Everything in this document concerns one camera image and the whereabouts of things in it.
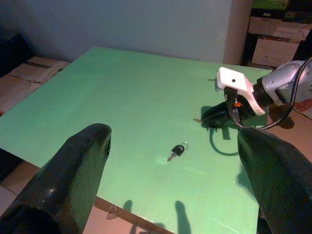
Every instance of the wire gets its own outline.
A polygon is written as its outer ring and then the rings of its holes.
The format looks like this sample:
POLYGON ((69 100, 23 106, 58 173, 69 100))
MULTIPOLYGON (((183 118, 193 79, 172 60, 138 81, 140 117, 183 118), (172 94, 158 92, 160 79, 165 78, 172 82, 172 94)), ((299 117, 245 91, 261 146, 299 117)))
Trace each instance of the wire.
MULTIPOLYGON (((292 87, 292 94, 291 94, 291 99, 290 99, 290 106, 288 108, 288 110, 284 113, 284 115, 277 121, 268 124, 266 126, 263 126, 261 128, 256 128, 256 129, 261 129, 261 130, 267 130, 270 129, 276 125, 278 125, 281 121, 283 121, 289 114, 290 112, 293 110, 293 105, 295 103, 296 100, 296 95, 297 95, 297 90, 298 90, 298 86, 299 86, 299 81, 302 77, 302 74, 304 72, 304 70, 308 67, 308 65, 312 62, 312 57, 310 57, 309 59, 307 59, 302 65, 301 67, 298 69, 298 71, 296 72, 296 76, 295 79, 293 81, 293 87, 292 87)), ((238 127, 240 128, 245 128, 245 126, 243 126, 242 124, 236 122, 235 123, 238 127)))
POLYGON ((298 114, 304 116, 305 118, 308 118, 308 119, 312 120, 312 118, 310 118, 309 116, 305 115, 304 113, 301 113, 301 112, 297 111, 295 108, 293 110, 296 111, 298 114))

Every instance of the key blade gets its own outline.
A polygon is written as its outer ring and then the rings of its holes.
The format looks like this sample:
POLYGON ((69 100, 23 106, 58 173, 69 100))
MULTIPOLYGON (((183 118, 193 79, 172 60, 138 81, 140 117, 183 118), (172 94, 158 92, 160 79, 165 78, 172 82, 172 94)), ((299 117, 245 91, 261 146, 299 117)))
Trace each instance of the key blade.
POLYGON ((167 161, 170 162, 175 156, 176 156, 176 153, 172 153, 167 161))

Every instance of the cardboard box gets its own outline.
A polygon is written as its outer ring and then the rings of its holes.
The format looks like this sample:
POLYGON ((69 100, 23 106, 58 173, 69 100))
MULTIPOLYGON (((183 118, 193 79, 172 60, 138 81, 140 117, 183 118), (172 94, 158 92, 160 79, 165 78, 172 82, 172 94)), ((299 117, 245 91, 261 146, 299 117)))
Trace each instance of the cardboard box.
POLYGON ((312 24, 283 22, 281 19, 250 17, 248 32, 272 37, 305 40, 312 24))
POLYGON ((252 8, 285 10, 289 0, 254 0, 252 8))
POLYGON ((44 84, 68 65, 68 62, 32 57, 27 62, 12 70, 9 75, 44 84))
POLYGON ((298 23, 312 23, 312 12, 288 11, 284 21, 298 23))
POLYGON ((9 111, 40 86, 39 83, 33 83, 10 75, 0 78, 0 113, 9 111))
POLYGON ((290 62, 299 43, 276 40, 270 37, 259 37, 254 50, 252 63, 272 67, 290 62))

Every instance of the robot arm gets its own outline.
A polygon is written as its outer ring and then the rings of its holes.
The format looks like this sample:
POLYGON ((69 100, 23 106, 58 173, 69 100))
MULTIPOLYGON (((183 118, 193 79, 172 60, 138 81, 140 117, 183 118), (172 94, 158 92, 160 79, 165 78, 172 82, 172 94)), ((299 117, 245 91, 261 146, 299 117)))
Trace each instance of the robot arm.
MULTIPOLYGON (((303 63, 304 61, 286 63, 258 79, 256 84, 250 83, 243 73, 220 67, 216 77, 216 90, 224 91, 226 102, 204 113, 202 122, 211 128, 217 128, 231 119, 239 125, 242 120, 265 114, 265 109, 273 104, 290 102, 295 77, 303 63)), ((310 66, 307 66, 302 73, 296 101, 312 97, 312 74, 309 70, 310 66)))

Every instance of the key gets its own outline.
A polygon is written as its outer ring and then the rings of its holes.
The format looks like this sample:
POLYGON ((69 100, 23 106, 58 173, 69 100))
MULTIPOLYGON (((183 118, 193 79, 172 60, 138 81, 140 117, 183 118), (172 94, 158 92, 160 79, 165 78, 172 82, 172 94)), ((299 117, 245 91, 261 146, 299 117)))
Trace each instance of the key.
POLYGON ((176 145, 171 151, 172 151, 172 154, 168 158, 168 162, 171 161, 175 156, 180 156, 184 152, 184 146, 176 145))

